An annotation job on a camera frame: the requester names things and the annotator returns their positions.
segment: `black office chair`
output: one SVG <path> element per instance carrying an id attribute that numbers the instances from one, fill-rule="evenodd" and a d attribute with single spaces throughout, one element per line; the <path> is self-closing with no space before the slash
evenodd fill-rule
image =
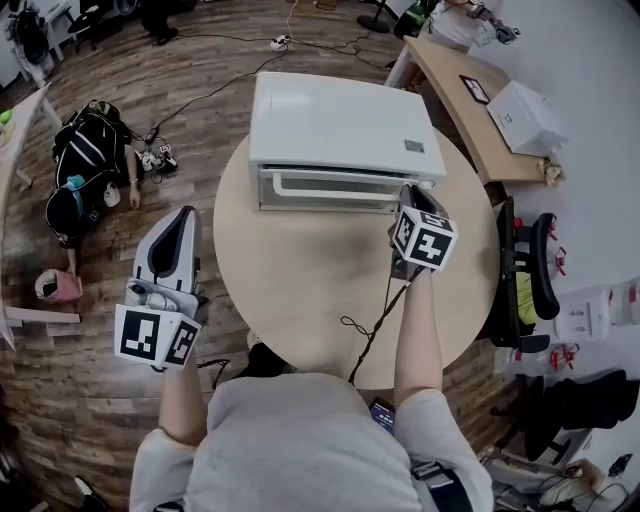
<path id="1" fill-rule="evenodd" d="M 104 30 L 104 16 L 113 8 L 113 0 L 80 0 L 80 16 L 71 23 L 69 34 L 77 34 L 76 53 L 86 41 L 91 42 L 91 49 L 96 49 L 98 36 Z"/>
<path id="2" fill-rule="evenodd" d="M 496 446 L 505 448 L 517 432 L 524 432 L 527 459 L 537 460 L 547 448 L 557 452 L 553 464 L 567 453 L 571 441 L 559 444 L 555 437 L 564 430 L 584 428 L 610 429 L 628 419 L 638 401 L 640 383 L 627 380 L 624 370 L 616 370 L 585 384 L 565 379 L 544 387 L 544 377 L 530 385 L 520 376 L 520 396 L 504 411 L 493 407 L 492 416 L 514 418 L 509 432 Z"/>
<path id="3" fill-rule="evenodd" d="M 551 320 L 560 312 L 560 305 L 551 288 L 547 268 L 547 237 L 553 223 L 552 213 L 543 213 L 533 226 L 515 226 L 513 198 L 508 197 L 498 215 L 500 237 L 500 281 L 487 321 L 478 339 L 489 338 L 496 347 L 513 347 L 534 353 L 549 346 L 548 335 L 533 335 L 535 324 L 526 325 L 518 316 L 516 273 L 531 276 L 531 292 L 536 314 Z M 529 252 L 517 251 L 516 243 L 529 244 Z"/>

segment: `black backpack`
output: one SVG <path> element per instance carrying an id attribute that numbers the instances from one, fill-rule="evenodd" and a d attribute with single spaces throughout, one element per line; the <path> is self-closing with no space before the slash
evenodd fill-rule
<path id="1" fill-rule="evenodd" d="M 54 162 L 58 162 L 60 155 L 62 155 L 64 148 L 69 144 L 71 137 L 76 133 L 77 128 L 90 117 L 99 117 L 122 137 L 125 144 L 131 143 L 131 130 L 129 130 L 120 118 L 120 111 L 106 101 L 91 100 L 80 112 L 71 114 L 69 118 L 62 123 L 62 128 L 56 133 L 51 148 Z"/>
<path id="2" fill-rule="evenodd" d="M 14 40 L 31 64 L 40 64 L 49 55 L 44 19 L 38 16 L 39 9 L 25 4 L 17 15 L 9 15 L 7 39 Z"/>

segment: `person's hand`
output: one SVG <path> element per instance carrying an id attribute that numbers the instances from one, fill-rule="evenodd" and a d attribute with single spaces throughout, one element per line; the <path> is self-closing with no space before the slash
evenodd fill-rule
<path id="1" fill-rule="evenodd" d="M 600 471 L 600 468 L 592 464 L 587 459 L 581 459 L 578 461 L 580 469 L 582 469 L 582 478 L 593 492 L 597 492 L 598 489 L 604 483 L 604 473 Z"/>
<path id="2" fill-rule="evenodd" d="M 142 196 L 140 195 L 140 191 L 138 190 L 138 185 L 132 183 L 131 189 L 129 190 L 129 202 L 131 203 L 131 209 L 137 210 L 140 207 L 141 199 Z"/>

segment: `desk leg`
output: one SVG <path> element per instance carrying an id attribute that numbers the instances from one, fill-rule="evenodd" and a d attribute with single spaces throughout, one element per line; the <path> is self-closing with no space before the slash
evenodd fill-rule
<path id="1" fill-rule="evenodd" d="M 406 75 L 407 68 L 410 63 L 411 55 L 409 54 L 409 49 L 405 44 L 384 85 L 387 87 L 398 87 L 402 82 L 402 78 Z"/>
<path id="2" fill-rule="evenodd" d="M 57 313 L 55 311 L 42 311 L 39 309 L 4 308 L 9 320 L 22 320 L 23 322 L 43 322 L 47 324 L 79 324 L 80 315 L 75 313 Z"/>
<path id="3" fill-rule="evenodd" d="M 58 57 L 58 61 L 62 62 L 64 60 L 64 55 L 62 55 L 62 50 L 60 49 L 60 45 L 57 43 L 49 43 L 50 46 L 53 47 L 53 51 L 56 52 L 56 57 Z"/>
<path id="4" fill-rule="evenodd" d="M 58 131 L 60 128 L 62 128 L 62 121 L 58 117 L 58 114 L 53 109 L 51 103 L 49 103 L 49 100 L 47 98 L 42 100 L 40 110 L 42 110 L 42 113 L 49 120 L 49 123 L 51 123 L 51 126 L 53 126 L 54 130 Z"/>
<path id="5" fill-rule="evenodd" d="M 20 178 L 20 181 L 22 181 L 27 187 L 31 188 L 31 185 L 33 185 L 33 180 L 29 178 L 22 169 L 18 169 L 16 171 L 16 176 Z"/>

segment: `white wall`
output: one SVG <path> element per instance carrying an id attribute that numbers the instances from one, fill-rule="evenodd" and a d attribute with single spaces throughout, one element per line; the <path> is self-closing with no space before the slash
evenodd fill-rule
<path id="1" fill-rule="evenodd" d="M 387 6 L 398 18 L 414 3 L 415 0 L 387 0 Z"/>
<path id="2" fill-rule="evenodd" d="M 568 251 L 556 293 L 640 276 L 640 19 L 625 0 L 507 0 L 498 12 L 522 37 L 473 48 L 547 96 L 571 142 L 559 189 L 509 189 L 525 218 L 552 211 Z M 640 326 L 585 347 L 574 375 L 622 367 L 640 378 Z"/>
<path id="3" fill-rule="evenodd" d="M 60 1 L 62 0 L 29 0 L 29 4 L 36 5 L 40 9 L 40 16 L 44 17 Z M 67 0 L 67 2 L 71 6 L 71 16 L 74 19 L 77 18 L 80 14 L 80 0 Z M 5 23 L 10 13 L 9 4 L 0 11 L 0 87 L 6 87 L 20 74 L 18 61 L 11 52 L 13 43 L 7 41 L 4 34 Z M 66 32 L 69 28 L 68 24 L 64 17 L 57 22 L 55 40 L 63 41 L 68 38 Z"/>

